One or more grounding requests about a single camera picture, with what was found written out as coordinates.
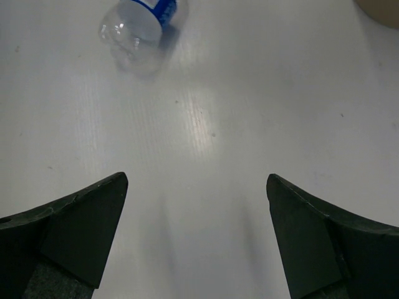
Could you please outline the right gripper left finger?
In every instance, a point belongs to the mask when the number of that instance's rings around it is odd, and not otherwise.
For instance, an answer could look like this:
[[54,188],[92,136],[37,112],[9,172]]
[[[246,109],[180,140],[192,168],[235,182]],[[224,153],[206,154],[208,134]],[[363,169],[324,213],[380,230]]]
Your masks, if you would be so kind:
[[117,172],[68,196],[1,218],[1,298],[92,298],[128,189]]

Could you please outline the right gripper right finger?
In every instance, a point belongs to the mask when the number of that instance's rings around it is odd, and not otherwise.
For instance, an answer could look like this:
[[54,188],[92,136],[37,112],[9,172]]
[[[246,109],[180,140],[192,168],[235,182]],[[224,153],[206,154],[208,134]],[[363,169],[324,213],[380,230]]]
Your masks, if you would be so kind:
[[291,298],[398,298],[398,228],[346,211],[277,174],[269,210]]

